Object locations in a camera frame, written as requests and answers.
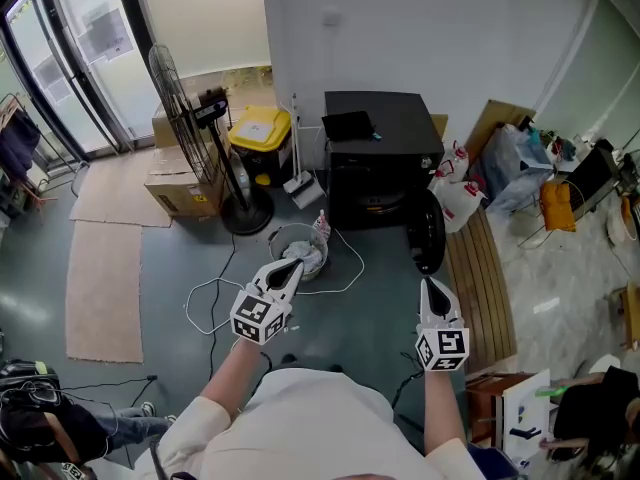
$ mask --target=yellow and black storage bin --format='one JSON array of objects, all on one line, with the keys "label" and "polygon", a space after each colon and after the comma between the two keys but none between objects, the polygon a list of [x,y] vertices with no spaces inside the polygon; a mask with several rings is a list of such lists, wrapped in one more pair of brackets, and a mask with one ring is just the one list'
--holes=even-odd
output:
[{"label": "yellow and black storage bin", "polygon": [[257,184],[281,187],[293,176],[288,112],[249,105],[229,132],[229,141]]}]

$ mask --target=black shoe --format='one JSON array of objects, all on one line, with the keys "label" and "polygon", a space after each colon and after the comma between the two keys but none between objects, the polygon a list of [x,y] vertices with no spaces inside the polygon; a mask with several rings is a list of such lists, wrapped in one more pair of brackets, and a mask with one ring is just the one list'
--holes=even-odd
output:
[{"label": "black shoe", "polygon": [[297,360],[298,358],[293,354],[285,354],[284,356],[282,356],[282,360],[280,361],[280,364],[295,363]]}]

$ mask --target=beige mat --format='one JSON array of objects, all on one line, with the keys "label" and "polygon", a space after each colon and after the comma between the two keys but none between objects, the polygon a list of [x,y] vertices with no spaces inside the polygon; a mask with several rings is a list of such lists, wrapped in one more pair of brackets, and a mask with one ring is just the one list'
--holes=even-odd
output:
[{"label": "beige mat", "polygon": [[75,223],[67,272],[67,355],[141,363],[142,228]]},{"label": "beige mat", "polygon": [[144,186],[153,153],[147,149],[93,162],[71,210],[71,220],[171,226],[171,217]]}]

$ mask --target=green floor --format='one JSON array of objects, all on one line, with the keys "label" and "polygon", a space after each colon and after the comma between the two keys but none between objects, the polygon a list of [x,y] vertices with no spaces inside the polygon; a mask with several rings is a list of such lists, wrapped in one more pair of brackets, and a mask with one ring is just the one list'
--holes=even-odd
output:
[{"label": "green floor", "polygon": [[[276,216],[260,234],[236,237],[237,252],[225,278],[242,284],[249,281],[261,265],[271,261],[267,237],[287,223],[311,224],[325,204],[322,199],[300,211],[282,190],[271,193]],[[176,220],[171,228],[144,228],[140,275],[144,364],[70,360],[65,353],[64,307],[74,227],[68,217],[75,198],[68,185],[47,195],[58,200],[47,203],[42,219],[32,212],[14,221],[0,248],[4,357],[45,360],[66,387],[157,374],[159,382],[144,398],[156,403],[161,414],[179,413],[208,379],[212,343],[211,336],[191,326],[183,305],[194,285],[219,275],[232,250],[231,236],[217,218]],[[344,237],[366,263],[362,277],[345,293],[297,296],[289,326],[299,328],[281,333],[264,350],[274,364],[287,352],[316,364],[339,363],[354,380],[378,389],[391,401],[401,381],[413,372],[400,353],[413,351],[421,276],[409,256],[403,228],[351,231]],[[329,250],[329,263],[305,289],[342,288],[359,271],[359,260],[335,234]],[[447,282],[444,269],[436,277]],[[228,317],[236,294],[237,288],[222,285],[216,323]],[[192,316],[203,329],[211,328],[209,310],[214,296],[215,288],[209,286],[192,298]],[[214,367],[235,340],[228,327],[217,334]],[[455,380],[461,388],[462,375]],[[88,389],[82,394],[128,406],[141,386]],[[398,412],[421,421],[422,397],[421,381],[413,382],[405,389]],[[415,431],[407,431],[407,436],[420,440]],[[132,457],[140,450],[132,450]],[[124,455],[118,453],[116,458],[124,460]]]}]

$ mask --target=cardboard box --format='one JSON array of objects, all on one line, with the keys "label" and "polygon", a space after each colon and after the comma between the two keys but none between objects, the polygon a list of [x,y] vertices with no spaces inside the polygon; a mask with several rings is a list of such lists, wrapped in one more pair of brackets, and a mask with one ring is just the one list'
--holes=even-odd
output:
[{"label": "cardboard box", "polygon": [[223,175],[219,168],[216,182],[202,184],[196,178],[180,146],[155,150],[144,186],[158,204],[172,216],[204,217],[218,214],[224,195]]},{"label": "cardboard box", "polygon": [[[155,115],[151,118],[151,127],[153,128],[156,148],[171,148],[178,145],[178,139],[173,133],[173,128],[171,127],[169,119],[167,119],[167,114],[162,104],[158,106]],[[218,128],[220,129],[222,144],[224,144],[225,149],[228,151],[229,137],[226,121],[223,118],[218,119]],[[205,143],[213,143],[211,132],[208,129],[200,130],[200,135]]]}]

